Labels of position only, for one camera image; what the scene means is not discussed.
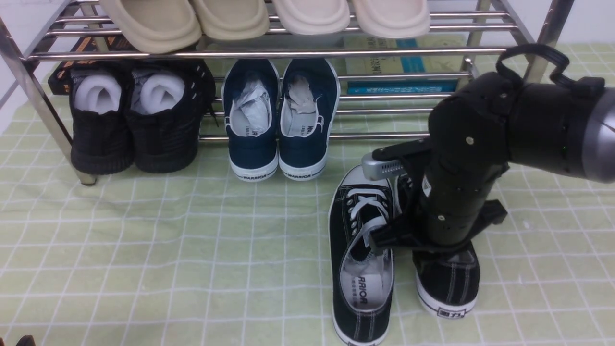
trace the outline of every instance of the black knit sneaker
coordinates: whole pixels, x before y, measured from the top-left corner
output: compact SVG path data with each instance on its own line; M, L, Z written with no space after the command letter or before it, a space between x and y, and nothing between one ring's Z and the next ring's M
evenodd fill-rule
M213 114L215 82L202 59L137 63L125 112L135 139L135 164L170 173L192 163L203 115Z
M121 172L133 163L132 134L122 114L128 80L120 65L98 62L67 70L73 116L71 162L86 174Z
M370 232L393 217L388 180L367 180L361 166L342 179L329 208L333 325L345 344L373 346L386 337L393 293L390 249L376 255Z
M401 213L407 203L407 175L395 181L395 207ZM463 318L476 304L480 266L472 243L455 253L412 253L416 287L423 307L434 315L452 320Z

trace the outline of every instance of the stainless steel shoe rack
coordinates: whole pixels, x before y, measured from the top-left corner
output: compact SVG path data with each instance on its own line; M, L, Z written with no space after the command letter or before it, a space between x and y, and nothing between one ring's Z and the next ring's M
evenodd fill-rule
M69 159L71 149L71 136L66 130L61 119L57 115L49 98L43 91L41 83L34 77L34 71L41 61L68 61L68 60L109 60L109 59L172 59L172 58L305 58L305 57L369 57L369 56L394 56L394 55L462 55L464 57L462 68L457 73L412 73L412 74L379 74L379 75L346 75L339 76L340 80L376 80L376 79L459 79L458 87L467 84L478 75L474 67L474 58L477 55L498 55L507 47L480 46L483 32L508 31L517 44L539 42L554 46L560 36L562 28L568 18L574 0L552 0L550 9L546 15L542 31L535 41L518 15L515 13L508 0L477 0L475 11L468 12L434 12L431 17L434 22L440 20L451 21L447 24L432 24L432 32L469 32L467 45L464 47L432 47L432 48L399 48L386 50L261 50L261 51L197 51L172 54L152 55L141 52L109 52L104 36L117 36L121 32L117 29L103 28L103 24L112 23L108 17L97 14L96 5L98 0L66 0L65 3L53 14L43 30L38 34L34 42L24 52L15 44L10 32L0 18L0 53L15 75L17 82L24 90L28 99L38 112L43 123L48 128L52 137ZM272 23L268 34L290 34L279 26L279 18L270 15ZM67 29L67 25L84 25L81 29ZM360 31L353 20L345 31ZM58 38L94 37L97 43L97 52L50 52L50 48ZM547 62L541 58L527 57L528 68L525 78L529 82L540 81L544 75ZM370 100L425 100L442 99L448 94L407 94L407 95L348 95L342 96L341 101L370 101ZM338 115L415 115L426 114L431 108L391 108L370 110L338 110ZM428 136L427 132L371 132L371 133L343 133L331 134L333 140L367 140L367 139L400 139L409 140ZM201 135L201 141L225 141L226 136ZM75 171L84 185L93 185L96 177Z

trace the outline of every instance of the canvas sneaker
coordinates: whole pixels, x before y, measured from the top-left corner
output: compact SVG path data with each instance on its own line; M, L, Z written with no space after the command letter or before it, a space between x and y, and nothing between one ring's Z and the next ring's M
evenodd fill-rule
M222 85L229 160L235 175L259 182L277 170L276 105L280 77L269 60L238 60Z
M138 62L125 116L135 139L135 164L170 173L192 163L201 121L213 114L215 82L202 59Z
M397 213L406 206L406 191L411 184L407 175L401 175L395 181ZM412 262L416 267L418 297L428 312L454 320L472 311L480 281L480 266L472 243L446 254L415 251Z
M73 166L93 175L127 169L133 163L135 151L123 114L129 94L125 71L112 62L74 66L68 71Z
M293 180L311 180L325 169L340 87L322 58L294 59L282 81L280 168Z
M329 209L333 274L333 324L348 345L382 342L389 327L393 293L393 255L376 255L370 232L393 217L388 180L371 181L360 166L351 169L337 188Z

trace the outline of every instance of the robotic arm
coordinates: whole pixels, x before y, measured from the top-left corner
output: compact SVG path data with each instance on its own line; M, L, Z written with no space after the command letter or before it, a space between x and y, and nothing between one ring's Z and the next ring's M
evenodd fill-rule
M554 84L526 84L503 60L535 54L552 62ZM363 157L371 180L408 174L408 202L372 249L454 252L507 215L488 201L508 163L601 183L615 182L615 89L603 78L562 73L568 58L549 46L506 50L497 72L481 75L429 115L427 139L380 148Z

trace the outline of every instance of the green grid cloth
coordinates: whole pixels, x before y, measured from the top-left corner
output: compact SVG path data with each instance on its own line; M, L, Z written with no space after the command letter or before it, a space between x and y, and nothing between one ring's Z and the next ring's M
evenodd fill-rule
M615 85L613 45L560 49L571 77ZM480 57L478 67L493 70L495 59ZM525 68L523 58L508 64ZM230 62L210 66L223 76ZM70 128L68 99L52 101ZM426 115L339 116L333 126L427 129ZM210 119L203 129L224 131ZM315 181L279 172L245 183L226 147L206 143L181 172L131 168L84 187L24 104L0 136L0 336L9 346L25 334L44 346L341 345L328 208L342 176L388 144L334 141ZM475 310L457 321L429 315L410 253L396 252L383 345L615 345L615 187L513 166L491 197L510 217L475 239Z

